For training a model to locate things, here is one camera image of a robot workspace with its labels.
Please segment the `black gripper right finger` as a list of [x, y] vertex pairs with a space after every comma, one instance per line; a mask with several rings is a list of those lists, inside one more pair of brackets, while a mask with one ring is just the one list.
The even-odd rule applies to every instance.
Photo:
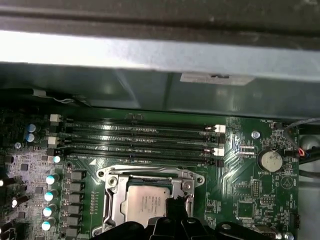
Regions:
[[190, 217], [185, 198], [176, 198], [176, 222], [182, 231], [180, 240], [268, 240], [269, 237], [234, 222], [223, 221], [211, 228], [199, 219]]

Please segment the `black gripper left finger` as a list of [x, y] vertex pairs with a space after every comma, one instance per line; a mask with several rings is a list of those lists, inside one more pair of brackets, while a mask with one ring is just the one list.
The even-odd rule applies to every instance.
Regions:
[[135, 221], [127, 221], [110, 230], [93, 236], [93, 240], [173, 240], [177, 221], [180, 219], [180, 199], [165, 200], [165, 217], [154, 217], [144, 227]]

